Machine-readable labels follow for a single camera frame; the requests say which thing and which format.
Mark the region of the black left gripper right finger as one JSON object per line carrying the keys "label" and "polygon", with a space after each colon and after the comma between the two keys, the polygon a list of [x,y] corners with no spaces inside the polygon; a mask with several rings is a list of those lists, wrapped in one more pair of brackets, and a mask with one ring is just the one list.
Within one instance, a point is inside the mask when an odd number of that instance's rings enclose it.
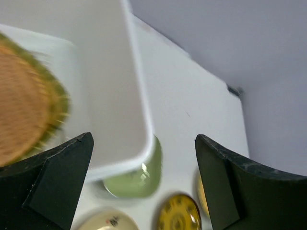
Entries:
{"label": "black left gripper right finger", "polygon": [[197,135],[195,150],[213,229],[306,229],[305,176],[260,164],[205,135]]}

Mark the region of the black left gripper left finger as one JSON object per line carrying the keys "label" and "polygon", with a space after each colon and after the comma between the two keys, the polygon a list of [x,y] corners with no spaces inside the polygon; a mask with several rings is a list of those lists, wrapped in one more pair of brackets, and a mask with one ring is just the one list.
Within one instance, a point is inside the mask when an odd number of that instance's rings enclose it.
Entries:
{"label": "black left gripper left finger", "polygon": [[90,132],[0,169],[2,230],[69,230],[94,147]]}

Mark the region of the round green-rimmed bamboo plate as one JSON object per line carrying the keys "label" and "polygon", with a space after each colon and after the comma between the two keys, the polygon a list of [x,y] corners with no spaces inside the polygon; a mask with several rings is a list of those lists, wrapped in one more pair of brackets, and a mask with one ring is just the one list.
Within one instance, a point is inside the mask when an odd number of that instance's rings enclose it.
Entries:
{"label": "round green-rimmed bamboo plate", "polygon": [[203,188],[202,179],[201,179],[199,169],[196,169],[195,172],[194,172],[194,182],[195,182],[194,187],[196,189],[197,198],[198,198],[198,201],[199,201],[200,206],[202,208],[202,211],[204,212],[206,217],[210,218],[207,200],[206,200],[206,196],[205,196],[205,192],[204,192],[204,188]]}

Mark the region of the square green-rimmed bamboo tray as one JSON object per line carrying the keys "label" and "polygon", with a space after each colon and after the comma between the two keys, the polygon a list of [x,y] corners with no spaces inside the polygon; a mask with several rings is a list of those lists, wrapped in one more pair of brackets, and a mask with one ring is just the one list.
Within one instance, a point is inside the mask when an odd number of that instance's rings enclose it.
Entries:
{"label": "square green-rimmed bamboo tray", "polygon": [[16,42],[12,41],[5,34],[0,35],[0,45],[9,47],[15,54],[28,62],[36,71],[39,72],[41,79],[44,81],[44,84],[47,87],[47,92],[50,98],[49,120],[47,122],[46,130],[38,139],[36,144],[16,160],[24,159],[34,155],[35,152],[41,151],[47,142],[56,136],[56,133],[65,123],[65,119],[69,116],[70,97],[65,91],[64,87],[61,85],[60,81],[30,52],[19,46]]}

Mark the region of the green square panda dish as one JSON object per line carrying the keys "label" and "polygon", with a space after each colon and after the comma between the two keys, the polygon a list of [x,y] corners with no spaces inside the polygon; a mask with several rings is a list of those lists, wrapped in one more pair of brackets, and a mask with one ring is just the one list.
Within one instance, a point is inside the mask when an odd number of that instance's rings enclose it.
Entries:
{"label": "green square panda dish", "polygon": [[109,177],[103,181],[106,190],[119,198],[146,198],[158,188],[162,174],[163,153],[158,138],[154,140],[152,157],[137,170]]}

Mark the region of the round orange woven plate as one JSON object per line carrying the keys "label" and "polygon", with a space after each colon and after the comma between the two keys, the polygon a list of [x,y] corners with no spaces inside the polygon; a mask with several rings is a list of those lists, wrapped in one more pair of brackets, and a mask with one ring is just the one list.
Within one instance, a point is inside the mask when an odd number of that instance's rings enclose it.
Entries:
{"label": "round orange woven plate", "polygon": [[24,155],[47,127],[50,98],[38,71],[0,46],[0,164]]}

